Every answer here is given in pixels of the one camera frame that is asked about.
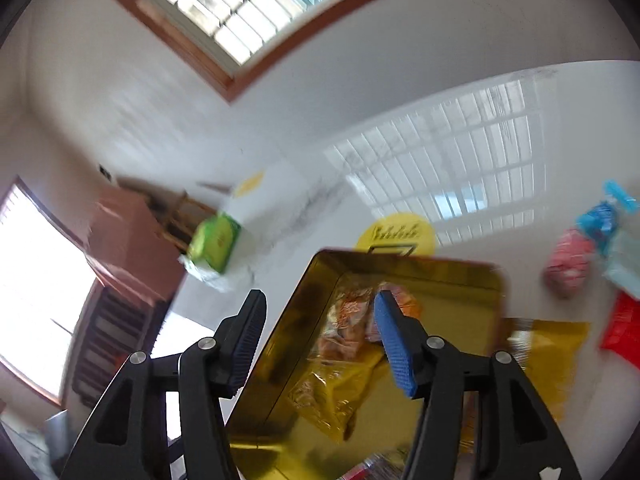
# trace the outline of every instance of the white table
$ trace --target white table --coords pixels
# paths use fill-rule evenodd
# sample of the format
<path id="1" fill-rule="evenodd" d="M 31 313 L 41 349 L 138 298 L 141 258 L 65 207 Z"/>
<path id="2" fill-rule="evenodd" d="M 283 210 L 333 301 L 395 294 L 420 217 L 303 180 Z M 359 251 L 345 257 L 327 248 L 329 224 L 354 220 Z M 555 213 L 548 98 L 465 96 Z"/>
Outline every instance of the white table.
<path id="1" fill-rule="evenodd" d="M 172 312 L 215 330 L 261 288 L 263 345 L 315 252 L 353 247 L 376 216 L 428 216 L 437 255 L 504 269 L 508 316 L 592 322 L 562 430 L 583 478 L 599 479 L 640 419 L 640 371 L 597 349 L 615 297 L 598 265 L 571 301 L 553 298 L 540 271 L 605 180 L 640 196 L 639 98 L 640 63 L 580 62 L 475 82 L 322 136 L 227 205 L 243 225 L 227 273 L 234 290 L 187 277 Z"/>

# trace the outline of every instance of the yellow plastic wrapper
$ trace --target yellow plastic wrapper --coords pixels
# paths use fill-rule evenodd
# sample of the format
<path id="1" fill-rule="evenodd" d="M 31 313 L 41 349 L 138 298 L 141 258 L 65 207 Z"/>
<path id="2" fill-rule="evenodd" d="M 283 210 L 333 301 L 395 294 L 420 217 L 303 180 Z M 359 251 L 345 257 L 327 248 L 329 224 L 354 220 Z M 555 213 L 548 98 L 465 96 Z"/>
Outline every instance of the yellow plastic wrapper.
<path id="1" fill-rule="evenodd" d="M 343 442 L 353 431 L 355 412 L 384 354 L 380 345 L 364 342 L 355 361 L 309 361 L 287 398 L 300 416 L 336 442 Z"/>
<path id="2" fill-rule="evenodd" d="M 590 323 L 544 321 L 539 319 L 503 319 L 499 349 L 509 351 L 535 386 L 556 422 L 574 384 L 576 357 L 587 338 Z M 472 452 L 475 413 L 462 429 L 460 450 Z"/>

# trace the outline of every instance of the red package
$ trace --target red package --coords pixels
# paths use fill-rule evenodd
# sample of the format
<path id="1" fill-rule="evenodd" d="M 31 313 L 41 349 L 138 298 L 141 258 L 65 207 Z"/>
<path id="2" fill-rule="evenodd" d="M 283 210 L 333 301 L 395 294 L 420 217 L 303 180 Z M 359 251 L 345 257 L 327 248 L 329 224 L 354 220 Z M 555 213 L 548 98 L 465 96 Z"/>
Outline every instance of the red package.
<path id="1" fill-rule="evenodd" d="M 640 368 L 640 301 L 620 292 L 600 348 L 613 350 Z"/>
<path id="2" fill-rule="evenodd" d="M 570 298 L 584 283 L 595 243 L 572 228 L 564 232 L 546 264 L 542 279 L 560 298 Z"/>

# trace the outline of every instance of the yellow tray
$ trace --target yellow tray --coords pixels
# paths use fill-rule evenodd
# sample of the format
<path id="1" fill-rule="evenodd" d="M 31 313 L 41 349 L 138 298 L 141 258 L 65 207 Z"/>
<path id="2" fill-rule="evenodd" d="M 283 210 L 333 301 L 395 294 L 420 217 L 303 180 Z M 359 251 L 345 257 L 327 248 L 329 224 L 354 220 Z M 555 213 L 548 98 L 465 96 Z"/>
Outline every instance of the yellow tray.
<path id="1" fill-rule="evenodd" d="M 421 403 L 394 384 L 388 364 L 343 443 L 297 415 L 286 399 L 306 367 L 335 291 L 350 283 L 405 286 L 422 305 L 422 324 L 460 351 L 488 354 L 496 341 L 504 283 L 487 264 L 322 250 L 307 267 L 238 399 L 226 430 L 246 480 L 336 480 L 367 456 L 410 447 Z"/>

